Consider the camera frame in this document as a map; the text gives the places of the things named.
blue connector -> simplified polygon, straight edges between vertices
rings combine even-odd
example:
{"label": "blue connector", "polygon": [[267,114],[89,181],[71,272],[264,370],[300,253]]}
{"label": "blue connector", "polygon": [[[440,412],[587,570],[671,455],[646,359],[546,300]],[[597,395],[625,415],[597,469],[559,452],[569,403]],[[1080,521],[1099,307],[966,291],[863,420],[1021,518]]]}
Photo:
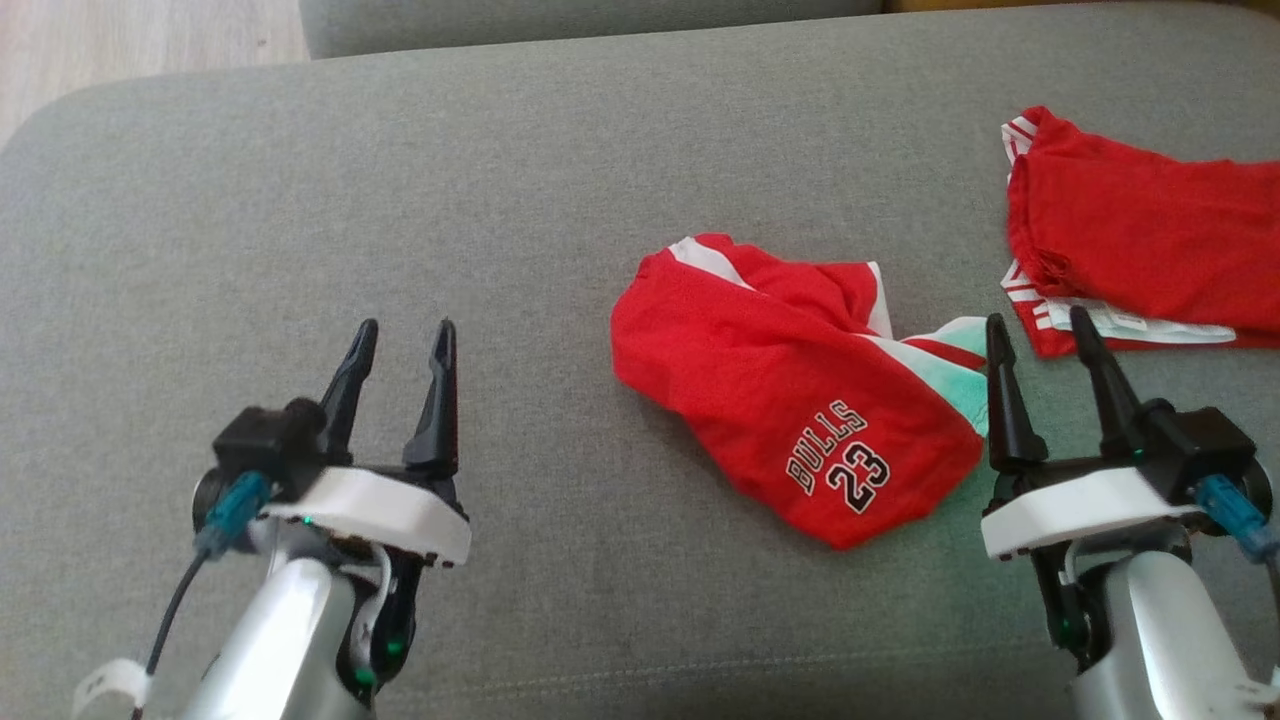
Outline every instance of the blue connector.
{"label": "blue connector", "polygon": [[271,483],[266,475],[248,471],[237,478],[232,489],[205,515],[205,527],[196,534],[196,552],[207,551],[210,560],[220,559],[269,500]]}
{"label": "blue connector", "polygon": [[1266,518],[1226,475],[1210,475],[1201,480],[1196,505],[1240,543],[1249,562],[1261,565],[1280,551],[1280,539],[1267,527]]}

number 23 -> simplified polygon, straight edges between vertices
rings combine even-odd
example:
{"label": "number 23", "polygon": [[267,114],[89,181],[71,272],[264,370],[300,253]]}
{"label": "number 23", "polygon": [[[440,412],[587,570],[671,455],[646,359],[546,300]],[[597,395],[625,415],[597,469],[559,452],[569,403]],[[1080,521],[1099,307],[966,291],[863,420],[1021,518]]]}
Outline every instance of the number 23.
{"label": "number 23", "polygon": [[827,470],[832,489],[845,486],[845,502],[861,515],[876,500],[876,488],[888,482],[888,464],[860,442],[850,443],[844,462]]}

white cable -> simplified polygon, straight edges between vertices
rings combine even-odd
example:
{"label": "white cable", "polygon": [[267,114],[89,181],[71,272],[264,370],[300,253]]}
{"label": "white cable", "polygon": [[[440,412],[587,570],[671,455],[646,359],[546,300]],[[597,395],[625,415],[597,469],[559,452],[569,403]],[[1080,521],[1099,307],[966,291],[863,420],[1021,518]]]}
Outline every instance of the white cable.
{"label": "white cable", "polygon": [[365,605],[356,612],[356,619],[351,625],[351,647],[347,648],[347,653],[351,657],[351,666],[357,671],[371,671],[374,667],[374,624],[383,611],[383,605],[387,603],[387,596],[390,593],[392,585],[392,559],[387,555],[387,548],[376,542],[370,543],[370,548],[378,560],[381,577],[379,578],[378,592],[374,597],[365,601]]}
{"label": "white cable", "polygon": [[[1271,578],[1271,597],[1276,606],[1276,620],[1280,621],[1280,557],[1267,556],[1267,577]],[[1271,670],[1271,685],[1280,688],[1280,666]]]}

white strap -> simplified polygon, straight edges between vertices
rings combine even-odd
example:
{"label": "white strap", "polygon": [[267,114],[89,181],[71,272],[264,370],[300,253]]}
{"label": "white strap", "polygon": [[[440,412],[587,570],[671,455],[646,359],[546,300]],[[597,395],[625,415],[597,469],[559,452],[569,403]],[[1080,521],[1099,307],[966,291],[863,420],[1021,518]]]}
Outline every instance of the white strap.
{"label": "white strap", "polygon": [[133,700],[133,707],[145,707],[151,694],[151,676],[132,660],[116,657],[88,674],[72,696],[72,719],[106,693],[119,693]]}

white stripe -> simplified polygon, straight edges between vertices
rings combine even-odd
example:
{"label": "white stripe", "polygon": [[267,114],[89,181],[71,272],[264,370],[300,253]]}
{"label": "white stripe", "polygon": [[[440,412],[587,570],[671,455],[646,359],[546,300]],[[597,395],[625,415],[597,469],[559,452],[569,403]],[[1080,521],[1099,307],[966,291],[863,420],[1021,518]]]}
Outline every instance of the white stripe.
{"label": "white stripe", "polygon": [[1009,120],[1018,129],[1025,132],[1029,137],[1036,137],[1036,123],[1028,120],[1027,118],[1018,115],[1012,120]]}
{"label": "white stripe", "polygon": [[951,347],[987,356],[987,319],[956,318],[928,334],[915,334],[906,340],[929,340]]}
{"label": "white stripe", "polygon": [[1018,265],[1018,260],[1009,266],[1009,272],[1005,273],[1004,279],[1000,281],[1000,287],[1009,290],[1011,287],[1019,287],[1024,284],[1032,284],[1032,279],[1027,277],[1021,266]]}
{"label": "white stripe", "polygon": [[1012,302],[1032,302],[1042,299],[1038,292],[1036,292],[1032,288],[1027,288],[1027,290],[1010,290],[1009,300]]}
{"label": "white stripe", "polygon": [[680,242],[667,247],[671,254],[676,256],[685,265],[698,268],[699,270],[705,270],[721,279],[726,279],[739,287],[745,287],[746,290],[755,290],[754,287],[746,284],[742,275],[737,274],[737,268],[733,263],[728,261],[719,250],[712,250],[705,245],[698,242],[691,237],[686,237]]}
{"label": "white stripe", "polygon": [[876,275],[876,304],[872,305],[872,314],[867,318],[867,327],[881,337],[893,340],[893,327],[888,322],[888,302],[884,300],[884,281],[879,274],[879,263],[867,263],[867,266]]}
{"label": "white stripe", "polygon": [[1032,138],[1025,132],[1009,124],[1000,126],[1000,135],[1005,138],[1005,142],[1012,140],[1019,145],[1029,146],[1032,143]]}

